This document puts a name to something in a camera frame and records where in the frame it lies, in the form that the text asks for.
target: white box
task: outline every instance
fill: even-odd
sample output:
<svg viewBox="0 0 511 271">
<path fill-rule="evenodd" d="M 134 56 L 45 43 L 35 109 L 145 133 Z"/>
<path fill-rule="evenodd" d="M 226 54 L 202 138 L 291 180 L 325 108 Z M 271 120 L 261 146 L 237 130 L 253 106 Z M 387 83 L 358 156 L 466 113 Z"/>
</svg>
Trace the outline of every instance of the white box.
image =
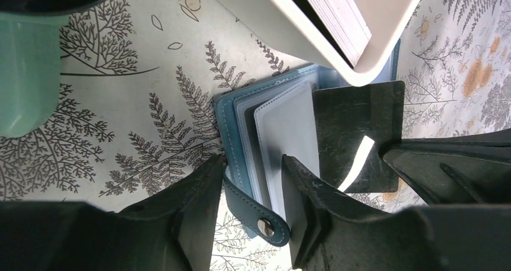
<svg viewBox="0 0 511 271">
<path fill-rule="evenodd" d="M 380 73 L 419 0 L 355 0 L 372 37 L 355 69 L 292 0 L 218 0 L 275 50 L 337 70 L 352 86 Z"/>
</svg>

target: tablecloth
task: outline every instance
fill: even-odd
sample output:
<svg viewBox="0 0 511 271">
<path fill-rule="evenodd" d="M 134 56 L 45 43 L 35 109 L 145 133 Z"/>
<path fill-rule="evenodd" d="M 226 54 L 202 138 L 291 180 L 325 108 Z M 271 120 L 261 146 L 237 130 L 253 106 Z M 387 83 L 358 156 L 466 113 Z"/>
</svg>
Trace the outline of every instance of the tablecloth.
<svg viewBox="0 0 511 271">
<path fill-rule="evenodd" d="M 421 0 L 401 36 L 403 137 L 510 127 L 510 35 L 511 0 Z M 119 211 L 222 152 L 213 95 L 307 63 L 270 48 L 216 0 L 106 0 L 71 15 L 60 39 L 54 115 L 0 138 L 2 201 Z M 389 212 L 424 204 L 402 181 L 397 193 L 353 197 Z M 222 195 L 210 269 L 290 270 L 289 250 L 249 239 Z"/>
</svg>

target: green container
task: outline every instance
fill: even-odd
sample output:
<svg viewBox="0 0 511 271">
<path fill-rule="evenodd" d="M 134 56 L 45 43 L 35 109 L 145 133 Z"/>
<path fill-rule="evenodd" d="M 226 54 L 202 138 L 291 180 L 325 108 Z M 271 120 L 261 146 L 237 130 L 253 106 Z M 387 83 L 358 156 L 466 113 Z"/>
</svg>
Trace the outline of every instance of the green container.
<svg viewBox="0 0 511 271">
<path fill-rule="evenodd" d="M 43 125 L 58 104 L 58 29 L 68 16 L 0 13 L 0 136 L 21 137 Z"/>
</svg>

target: card holder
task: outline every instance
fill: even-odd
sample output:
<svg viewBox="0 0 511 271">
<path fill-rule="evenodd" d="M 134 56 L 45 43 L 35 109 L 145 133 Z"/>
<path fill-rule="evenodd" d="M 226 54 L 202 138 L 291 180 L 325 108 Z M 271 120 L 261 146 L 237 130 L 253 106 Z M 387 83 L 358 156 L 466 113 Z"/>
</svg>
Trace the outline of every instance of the card holder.
<svg viewBox="0 0 511 271">
<path fill-rule="evenodd" d="M 395 79 L 397 55 L 395 52 L 389 58 L 375 82 Z M 325 152 L 323 150 L 321 155 L 318 149 L 320 144 L 316 134 L 320 129 L 316 129 L 318 107 L 315 101 L 323 93 L 313 92 L 318 89 L 336 92 L 345 86 L 347 83 L 337 72 L 311 65 L 229 92 L 215 100 L 215 113 L 228 161 L 224 182 L 227 204 L 247 227 L 249 237 L 259 235 L 275 246 L 283 246 L 289 240 L 280 175 L 282 155 L 297 157 L 315 175 L 322 177 L 320 160 Z M 349 89 L 359 92 L 364 87 Z M 393 179 L 389 183 L 397 184 L 397 178 L 395 182 Z M 271 227 L 271 235 L 262 226 L 265 224 Z"/>
</svg>

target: black card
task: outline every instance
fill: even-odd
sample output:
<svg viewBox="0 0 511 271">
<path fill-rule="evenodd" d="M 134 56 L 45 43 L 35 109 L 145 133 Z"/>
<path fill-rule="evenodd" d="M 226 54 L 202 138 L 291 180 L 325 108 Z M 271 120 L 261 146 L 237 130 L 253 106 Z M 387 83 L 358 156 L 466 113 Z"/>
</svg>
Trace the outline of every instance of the black card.
<svg viewBox="0 0 511 271">
<path fill-rule="evenodd" d="M 381 146 L 400 143 L 404 82 L 342 87 L 313 93 L 321 178 L 339 187 L 353 164 L 362 138 L 374 140 L 369 156 L 345 193 L 387 193 L 398 176 L 378 155 Z"/>
</svg>

